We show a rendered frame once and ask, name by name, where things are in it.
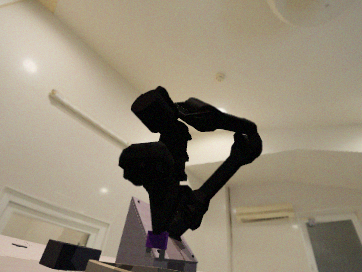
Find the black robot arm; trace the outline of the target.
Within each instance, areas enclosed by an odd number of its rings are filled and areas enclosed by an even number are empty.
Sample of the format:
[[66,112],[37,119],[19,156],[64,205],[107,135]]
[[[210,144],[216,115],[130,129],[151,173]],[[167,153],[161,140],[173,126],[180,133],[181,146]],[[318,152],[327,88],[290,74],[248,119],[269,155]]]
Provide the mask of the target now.
[[[252,163],[261,155],[263,142],[257,132],[257,125],[244,117],[222,112],[195,97],[189,97],[183,102],[173,102],[161,86],[141,94],[132,104],[131,111],[152,133],[160,133],[159,141],[175,138],[187,146],[192,137],[185,123],[200,132],[213,132],[216,129],[235,132],[229,157],[199,189],[193,190],[196,195],[195,204],[182,205],[166,231],[170,238],[181,242],[180,237],[184,232],[189,228],[194,231],[201,225],[211,198],[241,166]],[[178,121],[178,118],[185,123]],[[140,163],[135,170],[130,170],[121,160],[125,150],[126,148],[122,150],[118,164],[124,169],[123,178],[136,187],[142,186],[139,180],[148,179],[150,173],[144,163]]]

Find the tan rectangular tray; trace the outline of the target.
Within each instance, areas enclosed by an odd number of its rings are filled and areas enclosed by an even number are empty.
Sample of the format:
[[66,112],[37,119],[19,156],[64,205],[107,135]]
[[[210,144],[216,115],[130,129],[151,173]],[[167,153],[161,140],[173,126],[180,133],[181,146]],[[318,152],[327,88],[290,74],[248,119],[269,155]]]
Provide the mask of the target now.
[[125,265],[89,259],[85,272],[181,272],[172,269],[156,268],[139,265]]

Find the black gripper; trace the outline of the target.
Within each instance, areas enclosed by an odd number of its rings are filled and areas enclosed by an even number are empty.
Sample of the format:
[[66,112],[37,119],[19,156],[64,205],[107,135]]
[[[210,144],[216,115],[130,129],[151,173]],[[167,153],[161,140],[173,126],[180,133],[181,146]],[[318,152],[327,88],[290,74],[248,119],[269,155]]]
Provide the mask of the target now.
[[157,142],[137,143],[126,148],[122,162],[135,170],[144,163],[150,175],[140,179],[149,194],[150,215],[154,235],[166,232],[182,205],[194,205],[196,195],[188,185],[185,162],[189,162],[187,146],[181,140],[165,138]]

